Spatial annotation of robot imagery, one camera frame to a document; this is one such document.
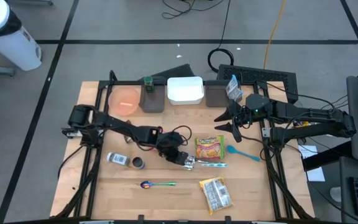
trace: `gray floor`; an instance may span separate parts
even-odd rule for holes
[[[37,40],[59,40],[73,0],[55,0],[55,5],[11,1],[13,11]],[[348,0],[358,24],[358,0]],[[268,39],[281,1],[232,0],[225,39]],[[195,6],[205,8],[209,1]],[[173,20],[161,18],[168,11],[161,0],[79,0],[68,40],[219,39],[227,0],[206,12],[192,11]],[[288,0],[275,34],[279,40],[357,40],[339,0]],[[57,45],[41,45],[40,68],[14,78],[0,76],[0,205],[25,135],[39,100]],[[227,44],[236,65],[262,68],[266,45]],[[67,139],[60,132],[75,104],[81,82],[105,80],[113,69],[120,80],[136,80],[184,63],[204,79],[215,79],[206,56],[216,44],[66,44],[58,61],[44,108],[24,168],[12,198],[6,222],[48,218]],[[229,63],[216,54],[213,64]],[[11,65],[0,60],[0,65]],[[358,75],[357,45],[272,45],[267,68],[295,72],[298,90],[334,101],[346,94],[345,78]],[[321,102],[300,99],[303,106]],[[331,147],[345,139],[315,138]],[[325,183],[314,183],[328,194],[339,185],[339,166],[323,167]],[[340,221],[340,213],[311,190],[316,216]]]

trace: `chip bag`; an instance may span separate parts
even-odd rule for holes
[[[209,214],[232,205],[229,192],[222,177],[200,181],[208,202]]]
[[[197,159],[223,159],[224,157],[224,136],[210,138],[196,138]]]

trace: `white container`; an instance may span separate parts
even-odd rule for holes
[[[19,21],[7,3],[0,0],[0,30],[10,23],[9,20]],[[5,31],[0,32],[0,53],[24,71],[38,68],[41,65],[41,48],[26,29],[21,26],[15,32],[8,30],[5,34]]]
[[[196,105],[204,97],[201,77],[169,78],[167,95],[172,105]]]

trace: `black metal frame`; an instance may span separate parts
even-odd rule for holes
[[[105,88],[107,88],[107,94],[106,94],[106,99],[105,99],[105,104],[104,104],[104,108],[103,111],[104,112],[108,112],[108,96],[111,93],[112,87],[114,85],[141,85],[140,81],[118,81],[114,72],[110,72],[110,80],[108,81],[99,81],[99,85],[98,85],[98,93],[96,95],[96,101],[95,101],[95,107],[99,108],[100,104],[101,104],[101,97],[103,95],[103,91]],[[258,93],[259,94],[259,89],[261,88],[263,90],[264,96],[269,97],[269,93],[267,90],[267,86],[263,85],[261,83],[257,83],[257,82],[249,82],[249,83],[243,83],[243,85],[250,85],[253,87],[254,89],[254,93]],[[260,127],[261,127],[261,136],[262,136],[262,128],[265,127],[265,123],[263,121],[259,122]],[[274,127],[274,123],[269,122],[270,127]],[[79,201],[76,203],[75,205],[75,209],[74,209],[74,214],[73,217],[68,217],[68,218],[51,218],[49,220],[34,220],[34,221],[27,221],[27,222],[20,222],[20,223],[26,223],[26,224],[33,224],[33,223],[79,223],[79,222],[83,222],[83,221],[92,221],[92,219],[90,218],[92,215],[92,209],[93,209],[93,201],[94,201],[94,195],[95,195],[95,191],[96,191],[96,184],[98,181],[98,171],[99,171],[99,166],[100,166],[100,155],[101,151],[103,148],[103,141],[102,144],[100,144],[96,149],[96,156],[95,156],[95,160],[94,162],[98,163],[98,168],[95,170],[95,175],[91,181],[91,187],[89,189],[89,197],[88,197],[88,202],[87,202],[87,206],[86,206],[86,214],[85,216],[80,216],[81,213],[81,204],[82,204],[82,200],[83,200],[83,195],[81,195],[81,198],[79,199]],[[81,173],[81,179],[80,179],[80,185],[82,185],[85,181],[85,177],[87,176],[88,173],[88,169],[89,169],[89,165],[90,165],[90,158],[91,158],[91,154],[92,154],[92,148],[87,148],[86,149],[86,153],[85,153],[85,159],[84,159],[84,163],[83,163],[83,168],[82,168],[82,173]],[[264,147],[264,154],[266,158],[270,157],[270,151],[269,149],[267,149],[266,147]],[[279,178],[282,182],[282,184],[286,187],[287,186],[287,182],[285,180],[285,171],[283,168],[283,162],[282,162],[282,158],[281,156],[278,154],[276,155],[276,162],[277,162],[277,169],[278,169],[278,174],[279,174]],[[271,159],[267,159],[266,161],[266,165],[267,165],[267,169],[269,170],[269,166],[271,167],[272,165],[272,161]],[[274,178],[271,175],[268,175],[268,179],[269,179],[269,185],[270,185],[270,191],[271,191],[271,195],[272,195],[272,203],[273,203],[273,209],[274,209],[274,214],[275,214],[275,221],[276,222],[285,222],[285,223],[326,223],[326,224],[334,224],[335,222],[324,222],[324,221],[319,221],[319,220],[305,220],[305,219],[295,219],[293,218],[293,214],[292,214],[292,208],[291,205],[288,201],[287,198],[284,197],[284,204],[285,204],[285,210],[286,210],[286,218],[283,218],[281,216],[280,213],[280,205],[278,202],[278,195],[277,195],[277,190],[276,190],[276,182],[274,180]],[[127,224],[127,223],[139,223],[139,224],[143,224],[143,223],[158,223],[158,224],[163,224],[163,223],[194,223],[194,224],[202,224],[202,223],[224,223],[224,224],[230,224],[230,223],[243,223],[243,224],[248,224],[251,223],[250,221],[231,221],[231,217],[225,217],[225,220],[223,221],[190,221],[190,220],[144,220],[144,216],[143,215],[139,215],[138,220],[106,220],[107,223],[115,223],[115,224]]]

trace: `wooden tabletop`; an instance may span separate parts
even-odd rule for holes
[[[283,88],[282,82],[271,82]],[[98,82],[83,82],[78,104],[94,105]],[[135,88],[140,92],[140,86],[113,86],[112,92],[118,88]],[[250,86],[242,86],[244,97],[241,104],[245,104],[247,95],[253,93]],[[272,99],[287,101],[284,92],[269,87]],[[191,128],[193,136],[188,146],[180,146],[180,151],[195,155],[195,138],[224,135],[225,145],[231,144],[236,149],[259,156],[261,143],[243,139],[236,143],[232,134],[215,130],[221,123],[214,123],[213,119],[224,112],[225,108],[208,108],[203,99],[199,105],[172,106],[165,99],[163,113],[143,113],[140,108],[126,117],[118,116],[111,110],[109,114],[133,125],[162,126],[164,131],[170,131],[180,125]],[[189,135],[185,128],[177,130],[184,136]],[[260,126],[253,124],[249,129],[243,129],[245,136],[260,139]],[[80,138],[69,139],[65,158],[78,148]],[[290,145],[298,147],[295,140]],[[116,152],[129,157],[139,156],[145,161],[146,168],[137,170],[107,162],[109,152]],[[51,215],[56,215],[71,199],[78,188],[85,150],[79,152],[63,167],[58,181]],[[299,152],[286,147],[282,152],[283,165],[287,178],[288,189],[298,203],[314,216],[310,193],[303,172]],[[272,197],[268,182],[268,173],[264,161],[256,162],[237,154],[226,154],[223,162],[227,168],[200,167],[196,165],[192,171],[167,162],[158,156],[156,151],[141,151],[134,143],[127,144],[123,135],[107,131],[104,137],[101,165],[99,168],[98,183],[94,198],[92,219],[136,220],[138,215],[145,215],[146,220],[224,220],[229,215],[232,220],[274,220]],[[199,181],[212,177],[223,177],[232,198],[233,206],[208,213],[206,197],[202,192]],[[156,186],[142,189],[142,181],[177,182],[172,186]],[[81,214],[85,214],[89,191],[84,194]],[[277,188],[281,214],[285,217],[285,209],[281,191]]]

